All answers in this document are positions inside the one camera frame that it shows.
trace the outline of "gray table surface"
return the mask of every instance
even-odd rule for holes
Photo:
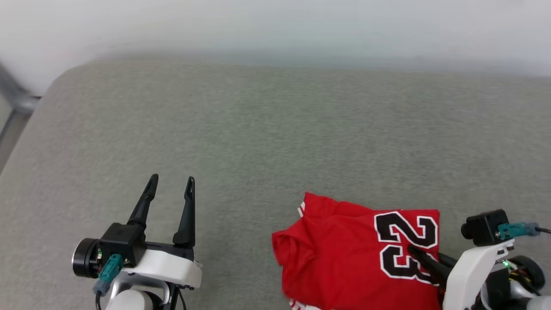
[[[2,309],[93,309],[75,277],[85,237],[124,222],[159,173],[147,238],[169,242],[197,182],[203,285],[189,309],[288,309],[271,233],[305,190],[375,209],[441,211],[441,250],[467,216],[551,227],[551,79],[112,62],[50,88],[0,176]],[[525,238],[551,270],[551,236]]]

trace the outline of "metal frame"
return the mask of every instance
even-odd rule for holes
[[[40,100],[40,97],[32,96],[20,87],[2,65],[0,65],[0,95],[15,111],[23,114],[32,114]]]

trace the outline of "floor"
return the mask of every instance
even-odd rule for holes
[[[0,172],[4,169],[30,117],[30,115],[13,112],[6,122],[4,129],[0,133]]]

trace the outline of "jersey number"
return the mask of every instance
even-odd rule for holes
[[[417,227],[422,229],[422,234],[418,234],[398,211],[375,216],[375,228],[379,235],[379,242],[398,243],[389,244],[381,251],[381,270],[394,279],[415,279],[419,282],[434,284],[430,275],[421,271],[421,264],[410,255],[406,256],[405,265],[400,265],[397,260],[398,257],[404,255],[403,246],[399,244],[401,236],[404,236],[413,245],[424,249],[430,249],[438,244],[438,225],[432,217],[418,216]]]

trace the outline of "red fabric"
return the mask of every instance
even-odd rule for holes
[[[396,258],[399,265],[405,265],[409,255],[410,241],[396,227],[389,230],[399,233],[400,242],[379,241],[375,216],[389,210],[371,210],[311,193],[305,195],[303,207],[304,216],[297,223],[272,234],[286,296],[322,310],[440,309],[437,287],[417,279],[395,279],[383,271],[381,253],[388,245],[402,246],[404,255]],[[424,250],[437,257],[438,210],[394,211],[420,236],[424,230],[418,217],[434,220],[436,244]]]

